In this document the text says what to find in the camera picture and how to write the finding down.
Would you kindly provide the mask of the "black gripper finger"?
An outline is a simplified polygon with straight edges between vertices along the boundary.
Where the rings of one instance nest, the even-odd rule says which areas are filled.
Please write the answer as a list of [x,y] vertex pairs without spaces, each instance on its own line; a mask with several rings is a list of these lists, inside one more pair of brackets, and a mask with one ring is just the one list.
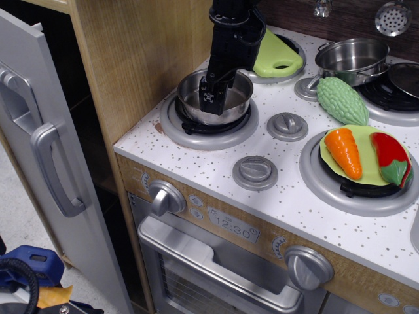
[[210,114],[222,115],[227,90],[228,81],[210,82],[206,76],[203,76],[198,87],[200,110]]

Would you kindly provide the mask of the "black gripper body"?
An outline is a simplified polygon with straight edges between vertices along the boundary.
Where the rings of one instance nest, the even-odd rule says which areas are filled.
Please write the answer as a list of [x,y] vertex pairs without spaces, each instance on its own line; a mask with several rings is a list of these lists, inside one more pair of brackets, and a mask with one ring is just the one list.
[[214,27],[205,83],[228,84],[237,70],[253,68],[262,41],[262,18],[211,16],[210,19]]

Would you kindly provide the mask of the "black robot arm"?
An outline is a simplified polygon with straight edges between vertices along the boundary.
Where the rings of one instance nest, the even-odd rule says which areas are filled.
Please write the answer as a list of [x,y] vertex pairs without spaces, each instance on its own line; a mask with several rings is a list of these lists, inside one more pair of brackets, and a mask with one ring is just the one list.
[[239,69],[254,67],[266,24],[257,1],[214,1],[211,54],[206,75],[200,79],[200,110],[221,115],[227,90]]

